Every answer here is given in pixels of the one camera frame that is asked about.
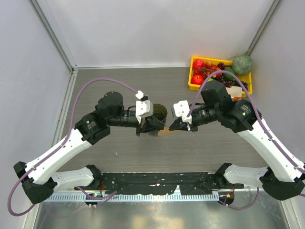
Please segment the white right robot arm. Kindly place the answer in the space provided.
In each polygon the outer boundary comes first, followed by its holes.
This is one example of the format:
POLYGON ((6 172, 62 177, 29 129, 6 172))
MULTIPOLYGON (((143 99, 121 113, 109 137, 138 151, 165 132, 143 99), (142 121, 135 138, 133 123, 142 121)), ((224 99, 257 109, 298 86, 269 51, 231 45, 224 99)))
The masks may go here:
POLYGON ((254 168, 224 163, 215 173, 219 187, 250 185, 263 189, 277 200, 287 200, 302 193, 305 188, 304 163, 278 138, 271 136, 266 121, 249 101, 234 102, 224 84, 217 81, 208 82, 200 95, 203 103, 197 104, 195 109, 191 109, 186 100, 173 105, 176 120, 169 130, 196 132, 199 126, 218 121, 246 140, 268 165, 254 168))

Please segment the brown paper coffee filter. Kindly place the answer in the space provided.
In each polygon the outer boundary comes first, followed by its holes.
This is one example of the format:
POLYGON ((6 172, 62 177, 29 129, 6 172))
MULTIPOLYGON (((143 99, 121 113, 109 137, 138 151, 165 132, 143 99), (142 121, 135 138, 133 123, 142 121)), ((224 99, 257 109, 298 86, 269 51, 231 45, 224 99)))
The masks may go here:
POLYGON ((168 137, 170 135, 177 134, 178 132, 180 132, 180 131, 179 130, 170 131, 168 127, 164 127, 163 130, 158 131, 157 135, 159 137, 168 137))

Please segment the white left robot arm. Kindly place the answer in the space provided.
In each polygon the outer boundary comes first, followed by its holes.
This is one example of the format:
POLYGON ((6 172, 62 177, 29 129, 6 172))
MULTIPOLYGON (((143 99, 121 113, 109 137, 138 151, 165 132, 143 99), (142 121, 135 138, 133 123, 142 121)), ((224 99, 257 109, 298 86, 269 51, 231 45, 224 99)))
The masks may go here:
POLYGON ((14 170, 30 202, 41 203, 54 192, 69 188, 100 188, 103 177, 94 165, 68 172, 57 170, 80 152, 107 137, 111 133, 111 126, 135 128, 137 136, 164 129, 164 123, 153 114, 153 104, 147 97, 137 101, 134 108, 126 110, 123 96, 118 92, 108 92, 98 101, 93 112, 78 121, 70 134, 46 153, 31 162, 16 163, 14 170))

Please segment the green glass coffee dripper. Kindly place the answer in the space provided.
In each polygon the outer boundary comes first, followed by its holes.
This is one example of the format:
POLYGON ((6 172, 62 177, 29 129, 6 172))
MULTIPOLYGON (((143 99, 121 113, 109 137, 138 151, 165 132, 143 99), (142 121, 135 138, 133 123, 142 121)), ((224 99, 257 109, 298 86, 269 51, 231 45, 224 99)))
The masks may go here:
POLYGON ((153 115, 162 123, 166 123, 167 109, 162 104, 153 104, 153 115))

